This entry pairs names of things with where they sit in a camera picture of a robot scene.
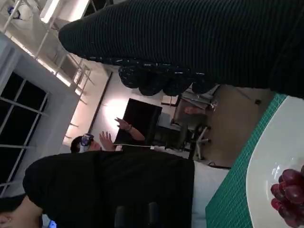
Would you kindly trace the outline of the black left robot hand, blue tape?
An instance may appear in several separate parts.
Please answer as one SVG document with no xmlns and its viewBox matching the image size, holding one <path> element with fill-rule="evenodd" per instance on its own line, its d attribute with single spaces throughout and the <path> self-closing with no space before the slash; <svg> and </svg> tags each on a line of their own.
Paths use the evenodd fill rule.
<svg viewBox="0 0 304 228">
<path fill-rule="evenodd" d="M 150 202 L 148 204 L 148 216 L 146 217 L 147 228 L 161 228 L 161 223 L 159 219 L 159 208 L 156 202 Z M 115 218 L 114 218 L 115 228 L 130 228 L 128 224 L 126 207 L 119 206 L 116 208 Z"/>
</svg>

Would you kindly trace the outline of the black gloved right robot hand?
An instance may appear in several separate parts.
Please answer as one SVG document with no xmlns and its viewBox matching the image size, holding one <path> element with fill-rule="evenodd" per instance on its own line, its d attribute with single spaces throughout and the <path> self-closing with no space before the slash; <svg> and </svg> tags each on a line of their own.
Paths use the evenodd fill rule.
<svg viewBox="0 0 304 228">
<path fill-rule="evenodd" d="M 70 22 L 66 51 L 118 67 L 142 95 L 215 85 L 304 96 L 301 0 L 127 0 Z"/>
</svg>

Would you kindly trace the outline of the headset person's hand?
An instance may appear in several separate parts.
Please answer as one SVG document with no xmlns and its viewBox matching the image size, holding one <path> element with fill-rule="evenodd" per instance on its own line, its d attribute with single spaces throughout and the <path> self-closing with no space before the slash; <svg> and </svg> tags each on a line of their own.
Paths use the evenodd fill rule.
<svg viewBox="0 0 304 228">
<path fill-rule="evenodd" d="M 125 131 L 130 131 L 132 129 L 132 125 L 128 124 L 124 119 L 115 118 L 115 121 L 118 123 L 118 127 Z"/>
<path fill-rule="evenodd" d="M 114 145 L 112 142 L 111 134 L 108 131 L 102 131 L 99 134 L 99 140 L 106 151 L 113 151 Z"/>
</svg>

